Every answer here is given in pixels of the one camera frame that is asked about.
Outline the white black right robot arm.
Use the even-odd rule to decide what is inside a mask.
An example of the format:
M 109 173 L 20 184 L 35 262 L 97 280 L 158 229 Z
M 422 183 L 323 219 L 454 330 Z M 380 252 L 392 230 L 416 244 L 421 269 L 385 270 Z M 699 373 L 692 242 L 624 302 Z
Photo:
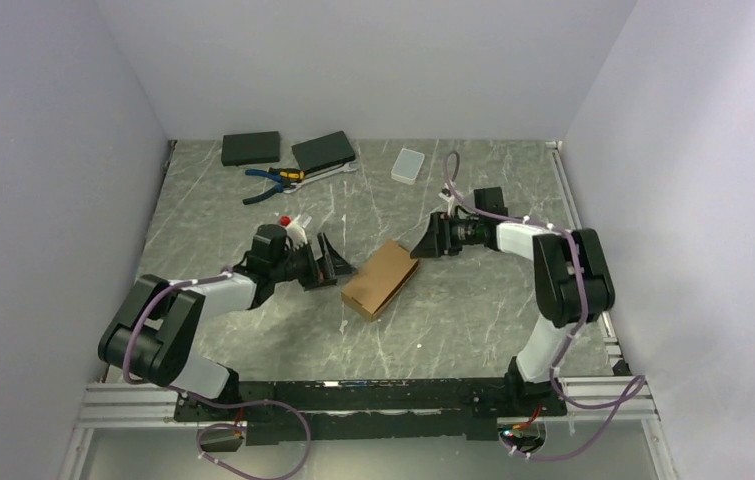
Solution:
M 499 187 L 473 191 L 473 207 L 459 201 L 450 211 L 429 216 L 425 234 L 412 249 L 416 259 L 455 256 L 465 246 L 483 245 L 533 263 L 534 291 L 540 317 L 528 343 L 515 358 L 520 378 L 504 388 L 510 411 L 527 415 L 565 356 L 564 342 L 574 329 L 595 322 L 615 302 L 614 284 L 601 239 L 594 229 L 561 231 L 525 217 L 508 219 Z

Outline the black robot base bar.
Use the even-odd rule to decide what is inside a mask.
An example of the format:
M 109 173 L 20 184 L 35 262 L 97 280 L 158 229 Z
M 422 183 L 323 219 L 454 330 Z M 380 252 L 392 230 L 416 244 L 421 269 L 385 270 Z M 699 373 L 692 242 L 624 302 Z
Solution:
M 250 446 L 304 439 L 365 440 L 452 436 L 488 441 L 512 422 L 562 416 L 564 402 L 546 383 L 502 377 L 242 381 L 217 406 L 181 398 L 179 423 L 240 420 Z

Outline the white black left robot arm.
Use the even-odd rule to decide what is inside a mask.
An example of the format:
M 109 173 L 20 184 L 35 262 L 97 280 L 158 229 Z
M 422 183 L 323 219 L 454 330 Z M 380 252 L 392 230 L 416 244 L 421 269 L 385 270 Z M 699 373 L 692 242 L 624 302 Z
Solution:
M 98 358 L 121 370 L 128 384 L 150 383 L 185 396 L 217 420 L 240 406 L 239 375 L 193 349 L 202 321 L 262 306 L 277 285 L 305 290 L 335 285 L 355 273 L 326 235 L 313 247 L 304 228 L 263 224 L 234 265 L 206 278 L 167 280 L 146 274 L 132 285 L 102 334 Z

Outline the brown cardboard paper box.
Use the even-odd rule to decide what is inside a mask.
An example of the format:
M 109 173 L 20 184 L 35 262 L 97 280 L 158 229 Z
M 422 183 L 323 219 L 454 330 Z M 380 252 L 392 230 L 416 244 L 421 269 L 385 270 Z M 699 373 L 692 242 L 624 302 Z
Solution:
M 388 240 L 358 269 L 341 291 L 344 305 L 363 319 L 376 321 L 418 269 L 419 260 L 395 240 Z

